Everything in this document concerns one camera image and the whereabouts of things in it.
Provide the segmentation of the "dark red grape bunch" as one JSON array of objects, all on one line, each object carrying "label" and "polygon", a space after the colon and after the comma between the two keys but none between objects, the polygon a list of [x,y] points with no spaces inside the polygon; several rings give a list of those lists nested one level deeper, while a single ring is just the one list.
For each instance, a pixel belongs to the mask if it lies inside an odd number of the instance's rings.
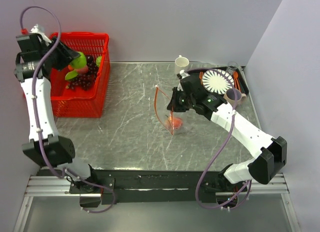
[{"label": "dark red grape bunch", "polygon": [[96,82],[98,76],[99,67],[96,65],[96,61],[92,55],[86,54],[86,61],[88,66],[88,72],[86,74],[78,74],[77,77],[66,80],[67,90],[75,90],[76,88],[82,88],[83,90],[89,90]]}]

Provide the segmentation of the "clear zip top bag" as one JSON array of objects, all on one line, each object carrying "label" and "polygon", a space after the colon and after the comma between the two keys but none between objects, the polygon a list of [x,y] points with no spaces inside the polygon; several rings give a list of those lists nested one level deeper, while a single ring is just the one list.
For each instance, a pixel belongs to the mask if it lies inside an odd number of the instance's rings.
[{"label": "clear zip top bag", "polygon": [[[187,115],[186,112],[172,112],[167,110],[167,105],[169,104],[172,98],[172,92],[160,88],[158,85],[155,86],[155,95],[154,95],[154,111],[156,118],[160,124],[169,132],[172,136],[178,134],[187,134],[191,133],[194,129],[192,125],[192,118]],[[180,129],[169,130],[165,127],[165,121],[168,117],[178,117],[183,120],[183,125]]]}]

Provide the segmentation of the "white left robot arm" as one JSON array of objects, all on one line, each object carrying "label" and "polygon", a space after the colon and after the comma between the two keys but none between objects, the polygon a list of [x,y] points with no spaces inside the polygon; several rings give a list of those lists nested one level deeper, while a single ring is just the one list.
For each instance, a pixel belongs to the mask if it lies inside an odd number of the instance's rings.
[{"label": "white left robot arm", "polygon": [[20,82],[27,102],[29,116],[29,141],[22,145],[23,153],[38,166],[51,172],[62,171],[69,175],[88,193],[95,192],[100,181],[94,169],[76,158],[73,142],[60,136],[55,124],[51,104],[52,69],[62,70],[81,58],[60,41],[60,37],[48,39],[40,33],[27,33],[16,37],[20,52],[16,55],[14,75]]}]

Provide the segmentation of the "pink peach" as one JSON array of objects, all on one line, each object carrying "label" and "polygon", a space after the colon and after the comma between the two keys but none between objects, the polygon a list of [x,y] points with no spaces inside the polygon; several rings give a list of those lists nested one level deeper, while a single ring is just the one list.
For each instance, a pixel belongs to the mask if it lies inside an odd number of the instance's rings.
[{"label": "pink peach", "polygon": [[77,68],[77,69],[75,69],[75,72],[76,72],[77,74],[80,74],[80,75],[86,74],[88,71],[89,71],[89,68],[88,68],[87,65],[85,65],[85,66],[82,67],[82,68]]}]

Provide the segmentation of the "green pear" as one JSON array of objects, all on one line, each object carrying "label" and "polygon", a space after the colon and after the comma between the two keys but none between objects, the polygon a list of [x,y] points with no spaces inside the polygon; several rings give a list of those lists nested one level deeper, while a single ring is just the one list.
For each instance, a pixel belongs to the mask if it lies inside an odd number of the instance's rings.
[{"label": "green pear", "polygon": [[87,65],[87,59],[83,52],[78,51],[79,57],[75,58],[70,62],[70,66],[73,69],[82,69]]}]

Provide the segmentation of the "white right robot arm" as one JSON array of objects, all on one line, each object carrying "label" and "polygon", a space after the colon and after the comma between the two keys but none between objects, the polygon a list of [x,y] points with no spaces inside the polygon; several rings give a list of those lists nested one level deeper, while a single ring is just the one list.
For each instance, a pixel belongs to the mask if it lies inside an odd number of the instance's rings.
[{"label": "white right robot arm", "polygon": [[181,71],[177,77],[179,85],[172,90],[167,110],[183,113],[193,109],[231,132],[252,156],[245,162],[225,167],[219,175],[219,187],[230,191],[237,183],[248,180],[268,184],[286,165],[287,141],[281,136],[274,138],[263,132],[236,112],[222,96],[205,89],[199,73]]}]

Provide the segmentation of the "red yellow apple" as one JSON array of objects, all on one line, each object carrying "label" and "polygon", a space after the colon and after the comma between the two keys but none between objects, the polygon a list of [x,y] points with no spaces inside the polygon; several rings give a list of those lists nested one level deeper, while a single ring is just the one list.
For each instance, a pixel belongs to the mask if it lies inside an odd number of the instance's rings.
[{"label": "red yellow apple", "polygon": [[183,120],[179,117],[169,116],[164,125],[168,130],[179,130],[183,125]]}]

